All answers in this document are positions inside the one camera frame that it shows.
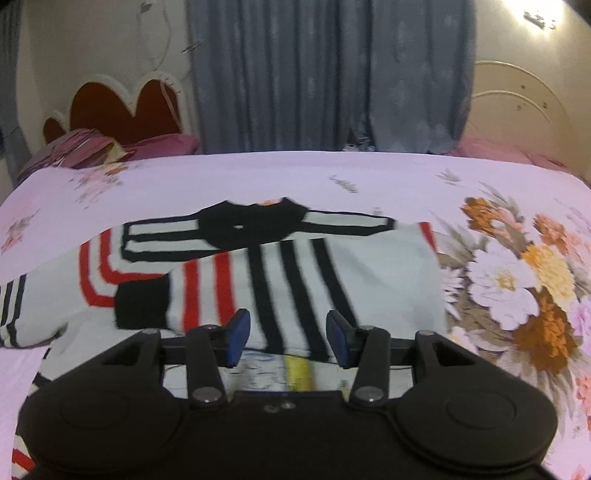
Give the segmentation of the cream round headboard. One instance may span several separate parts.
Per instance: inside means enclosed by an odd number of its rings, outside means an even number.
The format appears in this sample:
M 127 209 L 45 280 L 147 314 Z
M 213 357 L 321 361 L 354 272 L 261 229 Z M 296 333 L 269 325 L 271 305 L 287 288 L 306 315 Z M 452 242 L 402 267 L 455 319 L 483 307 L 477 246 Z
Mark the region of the cream round headboard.
M 521 147 L 569 167 L 581 156 L 573 124 L 553 90 L 531 72 L 505 62 L 476 63 L 465 134 Z

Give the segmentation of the striped knit sweater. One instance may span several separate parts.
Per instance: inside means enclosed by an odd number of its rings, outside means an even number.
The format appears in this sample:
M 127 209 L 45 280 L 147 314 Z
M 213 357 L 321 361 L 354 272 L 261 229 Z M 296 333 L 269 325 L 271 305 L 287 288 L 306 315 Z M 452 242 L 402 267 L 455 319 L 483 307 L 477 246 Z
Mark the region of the striped knit sweater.
M 221 202 L 103 231 L 1 288 L 1 343 L 47 345 L 40 388 L 135 332 L 183 336 L 249 311 L 228 392 L 346 391 L 325 334 L 337 311 L 398 338 L 446 331 L 443 277 L 427 222 Z

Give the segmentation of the wall lamp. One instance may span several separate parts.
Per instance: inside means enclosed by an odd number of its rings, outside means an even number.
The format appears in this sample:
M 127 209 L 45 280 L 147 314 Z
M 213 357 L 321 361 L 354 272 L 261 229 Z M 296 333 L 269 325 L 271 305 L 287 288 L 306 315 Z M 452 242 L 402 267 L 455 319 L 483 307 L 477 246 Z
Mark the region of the wall lamp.
M 553 18 L 545 18 L 542 15 L 536 13 L 530 13 L 525 11 L 523 17 L 526 21 L 530 22 L 531 24 L 535 25 L 541 30 L 555 30 L 556 29 L 556 21 Z

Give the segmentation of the red white heart headboard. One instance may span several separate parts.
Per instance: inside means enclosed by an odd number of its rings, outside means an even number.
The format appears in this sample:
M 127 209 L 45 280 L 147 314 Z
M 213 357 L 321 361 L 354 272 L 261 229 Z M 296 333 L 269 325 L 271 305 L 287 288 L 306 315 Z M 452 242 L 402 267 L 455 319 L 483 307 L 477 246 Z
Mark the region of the red white heart headboard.
M 42 135 L 50 143 L 77 129 L 97 130 L 121 145 L 191 131 L 181 83 L 162 71 L 144 75 L 132 89 L 109 75 L 89 77 L 63 112 L 47 116 Z

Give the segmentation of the magenta pillow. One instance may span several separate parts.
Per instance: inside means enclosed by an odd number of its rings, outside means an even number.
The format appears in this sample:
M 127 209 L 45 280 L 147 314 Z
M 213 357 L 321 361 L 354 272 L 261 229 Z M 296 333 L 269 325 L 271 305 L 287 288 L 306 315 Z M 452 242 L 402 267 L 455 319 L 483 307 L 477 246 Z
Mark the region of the magenta pillow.
M 124 145 L 125 162 L 161 157 L 185 156 L 200 152 L 197 138 L 185 134 L 166 134 Z

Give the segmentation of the blue grey curtain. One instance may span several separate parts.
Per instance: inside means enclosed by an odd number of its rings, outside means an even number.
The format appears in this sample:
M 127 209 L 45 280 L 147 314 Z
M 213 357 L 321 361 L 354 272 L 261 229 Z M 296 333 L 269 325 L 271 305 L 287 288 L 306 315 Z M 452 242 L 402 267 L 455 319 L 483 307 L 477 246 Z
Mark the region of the blue grey curtain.
M 444 154 L 464 133 L 472 1 L 190 1 L 208 154 Z

